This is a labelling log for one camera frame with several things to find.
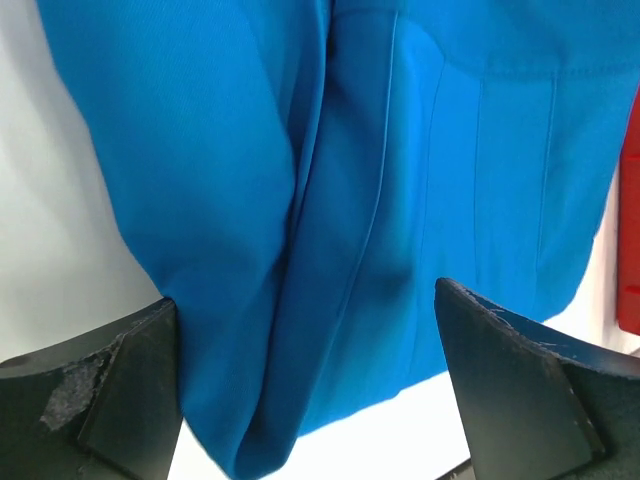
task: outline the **white surface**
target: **white surface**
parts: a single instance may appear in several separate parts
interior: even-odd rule
[[[138,310],[158,293],[124,247],[91,141],[33,0],[0,2],[0,361]],[[554,328],[631,351],[613,325],[615,202]],[[441,375],[301,439],[276,480],[433,479],[468,456]],[[224,478],[184,428],[171,480]]]

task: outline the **seam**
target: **seam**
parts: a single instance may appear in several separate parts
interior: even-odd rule
[[[584,68],[560,68],[560,67],[552,67],[546,69],[531,69],[531,70],[521,70],[521,69],[508,69],[508,68],[487,68],[473,65],[470,62],[466,62],[456,56],[452,56],[447,53],[445,48],[442,45],[442,41],[434,36],[428,29],[428,27],[421,21],[411,16],[411,11],[404,9],[398,9],[398,7],[389,6],[387,8],[374,6],[374,7],[352,7],[352,8],[342,8],[334,11],[332,21],[337,21],[340,18],[357,15],[363,13],[371,13],[371,12],[395,12],[396,15],[402,16],[406,18],[408,21],[415,23],[420,27],[420,29],[429,36],[431,41],[438,47],[440,53],[444,57],[446,63],[451,66],[457,67],[464,72],[481,75],[483,77],[492,77],[492,78],[513,78],[517,80],[530,80],[530,79],[549,79],[554,81],[557,78],[562,77],[589,77],[589,76],[609,76],[609,75],[619,75],[632,70],[636,70],[640,68],[639,62],[626,61],[621,63],[612,63],[610,65],[602,65],[602,66],[594,66],[594,67],[584,67]]]
[[[427,171],[427,175],[426,175],[426,179],[425,179],[425,193],[424,193],[424,219],[423,219],[423,225],[422,225],[422,237],[420,239],[420,257],[418,259],[418,272],[422,271],[422,264],[423,264],[423,258],[424,258],[424,241],[425,241],[425,237],[426,237],[426,230],[427,230],[427,211],[429,210],[429,206],[427,205],[428,203],[428,197],[429,197],[429,167],[431,164],[431,136],[432,136],[432,132],[433,132],[433,119],[435,117],[435,111],[436,111],[436,102],[438,100],[438,93],[440,92],[440,84],[442,83],[442,77],[444,74],[444,69],[446,67],[447,63],[443,60],[442,62],[442,67],[440,68],[440,75],[438,76],[438,83],[436,84],[436,89],[435,92],[433,94],[433,104],[431,106],[431,118],[429,119],[429,131],[427,132],[427,138],[429,139],[429,143],[427,144],[427,165],[426,165],[426,171]]]
[[[480,82],[478,93],[478,113],[476,115],[476,150],[473,162],[473,261],[476,286],[480,285],[480,269],[478,266],[478,154],[480,152],[480,115],[484,100],[484,79]]]
[[[556,110],[556,97],[558,95],[558,78],[553,78],[551,80],[551,101],[549,106],[549,124],[547,126],[547,142],[545,146],[545,154],[544,154],[544,164],[543,164],[543,172],[542,172],[542,184],[540,185],[540,213],[538,215],[538,245],[536,247],[536,271],[535,278],[536,283],[533,289],[533,297],[531,298],[531,310],[536,304],[536,298],[538,297],[538,271],[540,269],[540,250],[542,250],[542,230],[544,225],[544,207],[546,200],[546,190],[547,190],[547,178],[549,175],[549,156],[551,154],[551,137],[553,136],[553,121],[555,117]]]
[[[425,170],[426,170],[426,178],[425,178],[425,187],[424,187],[424,201],[423,201],[423,205],[424,208],[422,209],[422,236],[420,238],[420,256],[418,257],[418,270],[417,270],[417,289],[418,291],[416,292],[416,308],[418,310],[420,310],[421,307],[424,306],[424,281],[422,280],[422,271],[424,268],[424,244],[425,244],[425,238],[426,238],[426,231],[427,231],[427,213],[429,211],[429,170],[430,170],[430,166],[431,166],[431,137],[432,137],[432,133],[433,133],[433,120],[435,118],[435,111],[436,111],[436,103],[438,101],[438,94],[440,93],[440,85],[442,84],[442,77],[444,76],[444,69],[446,68],[447,63],[445,58],[442,58],[442,67],[440,68],[440,74],[438,75],[438,82],[436,83],[436,88],[435,91],[433,93],[433,102],[431,104],[431,116],[429,118],[429,131],[427,132],[427,139],[428,139],[428,143],[427,143],[427,164],[425,165]],[[413,362],[415,360],[415,355],[416,355],[416,347],[418,346],[418,322],[420,322],[420,317],[416,318],[416,331],[414,332],[413,335],[413,349],[412,349],[412,361],[410,364],[410,369],[413,368]]]
[[[367,247],[369,245],[369,240],[371,239],[371,232],[373,231],[373,225],[375,224],[376,217],[378,214],[378,208],[380,206],[380,196],[382,194],[382,180],[384,179],[385,172],[385,164],[387,159],[387,141],[389,137],[389,115],[391,111],[391,85],[393,82],[393,63],[396,49],[396,31],[398,27],[398,12],[395,13],[393,18],[393,29],[391,31],[391,46],[389,51],[389,80],[387,82],[387,104],[385,107],[385,124],[384,124],[384,137],[382,140],[382,159],[380,162],[380,173],[378,179],[378,191],[376,194],[376,199],[373,207],[373,214],[371,215],[371,220],[369,221],[369,225],[367,227],[367,233],[364,239],[364,246],[362,247],[360,254],[358,255],[358,259],[356,260],[355,265],[353,266],[352,273],[349,276],[349,283],[347,284],[347,288],[345,290],[342,301],[340,302],[340,306],[338,308],[338,316],[342,317],[344,312],[349,304],[349,300],[351,299],[351,294],[353,292],[353,287],[356,282],[356,278],[358,277],[358,273],[360,272],[360,267],[362,266],[362,262],[364,260],[365,253],[367,251]]]

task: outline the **blue fabric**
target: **blue fabric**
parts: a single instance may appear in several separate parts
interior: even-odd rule
[[[39,0],[234,479],[446,368],[439,276],[544,320],[586,268],[637,0]]]

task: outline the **blue pants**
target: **blue pants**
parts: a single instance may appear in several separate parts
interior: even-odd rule
[[[181,402],[234,479],[446,369],[433,286],[544,320],[589,258],[637,0],[38,0]]]

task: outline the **black plastic piece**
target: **black plastic piece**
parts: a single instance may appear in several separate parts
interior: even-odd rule
[[[162,300],[0,364],[0,479],[165,480],[182,416]]]
[[[477,480],[640,478],[640,359],[451,280],[436,315]]]

